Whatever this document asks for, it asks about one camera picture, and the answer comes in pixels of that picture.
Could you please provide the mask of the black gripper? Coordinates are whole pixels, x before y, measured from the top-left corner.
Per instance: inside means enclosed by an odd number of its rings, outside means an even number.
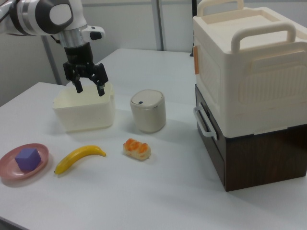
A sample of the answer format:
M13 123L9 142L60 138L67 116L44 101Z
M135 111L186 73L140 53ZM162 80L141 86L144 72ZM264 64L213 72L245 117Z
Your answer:
M76 88L77 93L83 91L80 82L81 77L89 77L97 87L98 95L105 94L105 84L108 82L108 76L103 64L95 65L93 63L93 53L90 43L77 47L65 47L65 53L68 61L63 64L66 79L71 81Z

